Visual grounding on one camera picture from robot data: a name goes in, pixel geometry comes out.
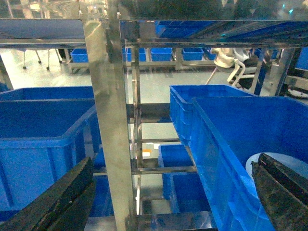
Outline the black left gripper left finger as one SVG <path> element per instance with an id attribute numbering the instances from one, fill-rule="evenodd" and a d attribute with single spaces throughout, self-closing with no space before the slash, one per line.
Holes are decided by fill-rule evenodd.
<path id="1" fill-rule="evenodd" d="M 82 231 L 95 198 L 89 157 L 57 180 L 33 202 L 1 224 L 2 231 Z"/>

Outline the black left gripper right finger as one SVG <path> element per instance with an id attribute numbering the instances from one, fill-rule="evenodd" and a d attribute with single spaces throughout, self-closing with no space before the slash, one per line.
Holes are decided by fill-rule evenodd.
<path id="1" fill-rule="evenodd" d="M 251 162 L 259 200 L 277 231 L 308 229 L 308 179 L 261 153 Z"/>

